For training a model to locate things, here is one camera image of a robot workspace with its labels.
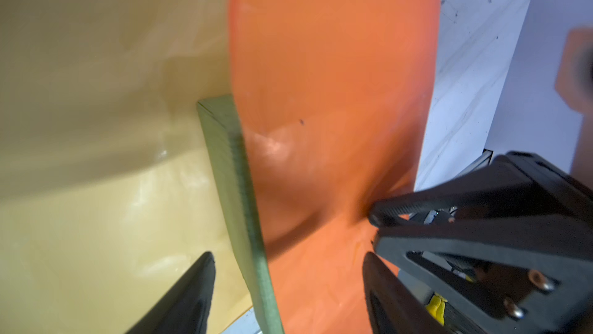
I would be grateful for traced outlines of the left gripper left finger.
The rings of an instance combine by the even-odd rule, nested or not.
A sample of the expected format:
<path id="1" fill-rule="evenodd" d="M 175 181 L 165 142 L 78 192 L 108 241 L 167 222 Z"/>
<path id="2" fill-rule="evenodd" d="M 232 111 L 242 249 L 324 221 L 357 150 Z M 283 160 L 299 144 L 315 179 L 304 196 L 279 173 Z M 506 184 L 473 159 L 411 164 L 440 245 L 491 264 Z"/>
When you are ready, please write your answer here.
<path id="1" fill-rule="evenodd" d="M 216 280 L 214 255 L 205 252 L 129 333 L 205 333 Z"/>

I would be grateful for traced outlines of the green gift box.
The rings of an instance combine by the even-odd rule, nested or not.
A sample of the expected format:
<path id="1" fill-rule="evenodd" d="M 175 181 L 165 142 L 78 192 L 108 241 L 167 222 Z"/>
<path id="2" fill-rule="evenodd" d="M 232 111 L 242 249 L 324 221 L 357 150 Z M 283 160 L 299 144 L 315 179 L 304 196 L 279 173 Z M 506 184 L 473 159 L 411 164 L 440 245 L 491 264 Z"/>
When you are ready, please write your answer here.
<path id="1" fill-rule="evenodd" d="M 197 111 L 233 254 L 250 292 L 255 317 L 262 332 L 283 333 L 233 96 L 202 99 Z"/>

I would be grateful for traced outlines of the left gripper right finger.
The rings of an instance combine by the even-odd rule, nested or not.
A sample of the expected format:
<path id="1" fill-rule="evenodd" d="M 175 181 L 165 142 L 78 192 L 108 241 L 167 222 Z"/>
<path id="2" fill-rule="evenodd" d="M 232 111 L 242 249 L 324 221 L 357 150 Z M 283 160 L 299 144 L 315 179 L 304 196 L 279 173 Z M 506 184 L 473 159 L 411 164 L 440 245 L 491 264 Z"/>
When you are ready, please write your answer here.
<path id="1" fill-rule="evenodd" d="M 364 294 L 372 332 L 397 334 L 444 333 L 384 262 L 373 252 L 362 267 Z"/>

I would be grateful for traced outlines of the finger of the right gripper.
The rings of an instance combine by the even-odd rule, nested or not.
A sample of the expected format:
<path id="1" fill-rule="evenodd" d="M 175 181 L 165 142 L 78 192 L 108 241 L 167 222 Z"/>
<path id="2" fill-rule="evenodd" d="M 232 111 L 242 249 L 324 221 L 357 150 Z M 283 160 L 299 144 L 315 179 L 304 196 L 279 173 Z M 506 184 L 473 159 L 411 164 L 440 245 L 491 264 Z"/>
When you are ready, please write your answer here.
<path id="1" fill-rule="evenodd" d="M 592 231 L 548 215 L 378 230 L 377 255 L 488 333 L 592 329 Z"/>
<path id="2" fill-rule="evenodd" d="M 428 190 L 373 203 L 375 227 L 391 226 L 405 214 L 455 207 L 463 219 L 550 214 L 592 225 L 592 190 L 534 153 L 509 152 L 486 167 Z"/>

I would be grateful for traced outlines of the yellow orange wrapping paper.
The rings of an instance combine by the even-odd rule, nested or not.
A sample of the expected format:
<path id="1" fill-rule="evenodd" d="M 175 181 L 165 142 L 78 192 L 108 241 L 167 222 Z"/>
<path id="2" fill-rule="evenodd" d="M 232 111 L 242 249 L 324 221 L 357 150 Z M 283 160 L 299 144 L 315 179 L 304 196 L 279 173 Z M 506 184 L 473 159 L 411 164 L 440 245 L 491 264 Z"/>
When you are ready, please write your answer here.
<path id="1" fill-rule="evenodd" d="M 368 333 L 369 204 L 413 189 L 440 0 L 1 0 L 1 331 L 123 333 L 205 252 L 253 306 L 197 103 L 233 96 L 285 333 Z"/>

